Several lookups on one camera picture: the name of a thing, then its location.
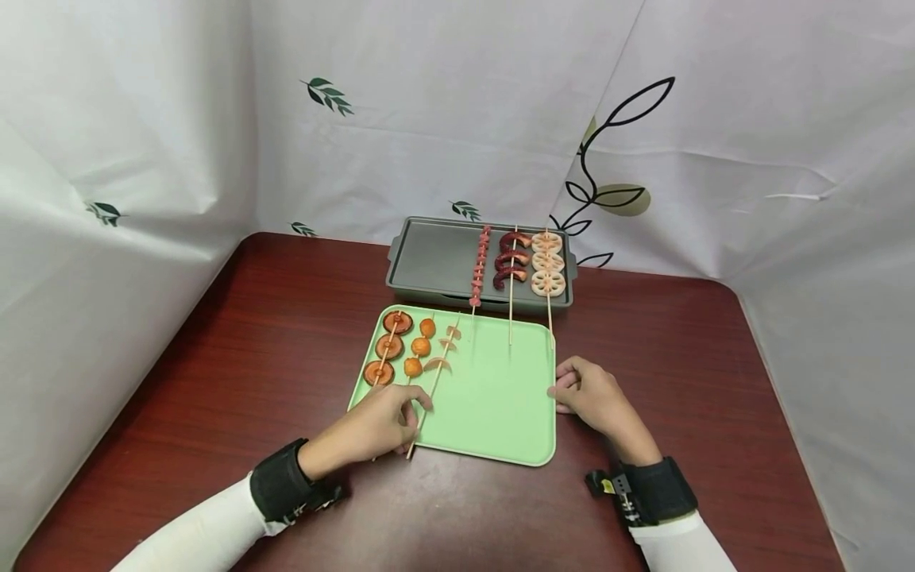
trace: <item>gray tray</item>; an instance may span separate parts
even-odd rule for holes
[[[500,292],[492,285],[496,275],[495,261],[499,255],[499,239],[514,230],[514,225],[490,224],[490,250],[486,259],[486,274],[483,276],[483,291],[480,294],[482,309],[509,311],[509,284]],[[393,288],[404,300],[469,308],[470,280],[473,279],[473,265],[477,262],[481,222],[452,221],[408,217],[400,235],[391,243],[388,260],[391,267],[385,283]],[[521,232],[535,234],[543,228],[518,227]],[[575,255],[569,251],[569,238],[562,231],[551,230],[563,237],[562,256],[565,259],[565,292],[550,298],[553,310],[563,310],[572,305],[572,281],[578,276]],[[530,277],[527,282],[515,282],[514,311],[520,314],[545,314],[546,298],[537,296],[531,290]]]

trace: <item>black leaf outline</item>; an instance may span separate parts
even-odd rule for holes
[[[656,88],[659,88],[659,87],[661,87],[662,85],[665,86],[665,87],[664,87],[664,93],[661,94],[661,97],[658,98],[658,101],[655,102],[651,107],[649,107],[648,109],[646,109],[646,110],[643,111],[642,113],[639,113],[639,114],[636,115],[635,117],[630,117],[629,119],[624,119],[624,120],[622,120],[622,121],[613,121],[613,119],[617,116],[617,114],[618,114],[619,112],[621,112],[627,105],[629,105],[630,103],[636,101],[637,99],[639,99],[639,98],[640,98],[642,95],[644,95],[645,93],[648,93],[648,92],[650,92],[650,91],[652,91],[652,90],[654,90],[654,89],[656,89]],[[660,80],[660,81],[656,81],[655,83],[653,83],[652,85],[648,86],[647,88],[645,88],[645,89],[643,89],[643,90],[641,90],[641,91],[635,93],[634,95],[631,95],[631,96],[629,97],[629,99],[627,99],[625,102],[621,103],[620,105],[617,105],[617,108],[613,110],[613,113],[610,114],[610,117],[607,118],[607,122],[604,123],[604,125],[607,126],[607,127],[619,127],[619,126],[621,126],[621,125],[630,124],[630,123],[632,123],[633,121],[639,121],[639,120],[640,120],[642,117],[644,117],[645,115],[647,115],[647,114],[653,112],[653,111],[654,111],[654,108],[656,108],[658,105],[661,105],[661,102],[663,102],[665,99],[667,99],[667,95],[668,95],[668,93],[671,92],[671,89],[672,89],[672,88],[673,88],[673,77],[665,78],[665,79]]]
[[[599,202],[597,200],[597,199],[600,199],[601,197],[606,197],[607,195],[615,195],[617,193],[622,193],[622,192],[632,192],[633,190],[636,191],[635,196],[632,197],[631,199],[622,201],[620,204],[611,205],[611,204],[607,204],[606,202]],[[636,200],[639,200],[639,197],[641,197],[644,193],[645,193],[644,187],[630,187],[628,189],[605,190],[604,192],[599,192],[597,194],[594,202],[597,203],[597,205],[599,207],[610,207],[611,209],[618,209],[619,207],[625,207],[627,205],[632,204]]]
[[[607,263],[610,262],[610,259],[613,258],[613,253],[603,253],[603,254],[594,254],[593,256],[586,256],[585,258],[582,258],[581,260],[579,260],[578,264],[582,265],[589,260],[594,260],[596,258],[600,258],[601,256],[606,256],[606,258],[604,259],[604,261],[602,263],[596,265],[595,268],[603,268],[604,266],[606,266]]]
[[[578,213],[582,212],[584,209],[597,203],[598,198],[607,196],[610,194],[615,194],[617,192],[632,192],[633,190],[638,189],[638,192],[635,194],[634,197],[631,197],[631,198],[623,201],[619,205],[603,205],[602,203],[598,203],[598,205],[607,206],[610,208],[618,208],[618,207],[624,207],[626,205],[629,205],[629,204],[635,202],[645,192],[644,187],[637,187],[637,188],[633,188],[633,189],[614,189],[612,191],[604,191],[603,193],[598,193],[597,192],[597,182],[594,180],[594,177],[591,175],[591,172],[587,169],[587,151],[588,151],[588,149],[591,148],[591,144],[594,143],[594,140],[597,139],[597,137],[601,133],[603,133],[604,130],[607,129],[608,127],[620,127],[622,125],[627,125],[627,124],[639,121],[642,117],[644,117],[645,115],[647,115],[647,114],[653,112],[655,109],[657,109],[657,107],[659,105],[661,105],[661,103],[665,99],[667,99],[667,96],[670,94],[671,90],[673,89],[673,83],[675,81],[676,81],[676,78],[674,76],[664,78],[663,80],[656,81],[655,83],[649,85],[648,87],[642,88],[641,90],[632,94],[630,97],[626,98],[626,100],[623,101],[623,103],[620,103],[619,105],[617,105],[616,109],[614,109],[613,112],[610,114],[610,116],[607,118],[607,121],[605,121],[600,127],[598,127],[594,131],[594,133],[592,133],[582,144],[580,144],[578,146],[576,156],[578,157],[578,162],[581,165],[582,172],[585,173],[585,177],[587,177],[587,182],[591,185],[591,192],[588,195],[588,192],[583,187],[576,184],[574,181],[565,182],[565,191],[568,193],[568,195],[573,200],[575,200],[577,202],[581,202],[583,204],[580,207],[578,207],[577,209],[575,209],[572,212],[572,214],[570,214],[568,216],[568,218],[566,218],[565,221],[563,221],[562,223],[560,223],[559,220],[557,220],[556,217],[554,217],[551,214],[550,221],[553,222],[553,225],[555,225],[555,228],[557,230],[565,231],[569,236],[577,236],[578,234],[581,234],[582,232],[584,232],[585,229],[587,229],[587,227],[589,227],[591,225],[592,221],[573,222],[575,220],[575,217],[578,216]],[[649,107],[645,111],[643,111],[633,117],[618,120],[618,121],[616,120],[617,115],[619,115],[626,108],[627,105],[636,101],[642,95],[645,95],[648,92],[657,90],[658,88],[661,88],[661,87],[663,87],[663,92],[661,93],[660,97],[658,97],[658,100],[651,105],[651,107]],[[581,200],[576,195],[576,192],[572,190],[572,187],[575,187],[576,189],[581,190],[582,193],[584,194],[584,196],[587,197],[587,200]],[[575,228],[576,231],[569,232],[569,229],[571,229],[571,228]],[[600,258],[602,256],[605,257],[605,260],[603,260],[603,262],[601,262],[601,264],[599,264],[597,267],[603,268],[604,265],[607,264],[611,258],[613,258],[613,253],[604,253],[604,254],[596,254],[594,256],[589,256],[588,258],[585,258],[584,260],[579,261],[579,263],[581,264],[581,263],[584,263],[585,261],[593,260],[595,258]]]
[[[576,189],[581,191],[581,197],[582,197],[581,199],[576,196],[575,192],[572,190],[572,187],[575,187]],[[588,197],[588,195],[587,195],[587,191],[584,190],[581,185],[578,185],[577,183],[573,183],[570,180],[565,182],[565,192],[567,192],[569,194],[569,197],[572,197],[573,199],[577,200],[578,202],[590,202],[590,200],[591,200],[591,198]]]
[[[594,221],[578,221],[578,222],[573,222],[572,224],[566,225],[565,228],[564,228],[563,230],[564,230],[565,233],[568,234],[569,236],[578,236],[579,234],[581,234],[582,232],[584,232],[585,229],[587,229],[587,227],[591,226],[591,222],[594,222]]]

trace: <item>black wrist band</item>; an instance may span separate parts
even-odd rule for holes
[[[254,504],[268,523],[293,523],[304,511],[329,507],[343,498],[343,488],[312,481],[298,466],[298,450],[307,443],[297,439],[261,461],[251,474]]]
[[[686,516],[699,508],[693,489],[672,458],[665,457],[648,467],[624,463],[622,468],[632,488],[632,502],[643,523],[654,525]]]

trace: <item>white sleeve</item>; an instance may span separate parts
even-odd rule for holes
[[[266,523],[251,496],[251,473],[209,497],[127,555],[117,572],[215,572],[228,570],[258,538],[279,534],[282,523]]]
[[[630,533],[651,572],[737,572],[699,513]]]

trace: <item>tray handle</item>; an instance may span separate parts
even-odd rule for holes
[[[400,250],[401,237],[402,235],[398,234],[394,237],[394,240],[391,241],[391,250],[388,251],[388,260],[390,262],[394,261],[394,258],[397,256],[397,251]]]
[[[578,259],[572,251],[568,251],[568,259],[565,261],[565,277],[569,282],[578,278]]]

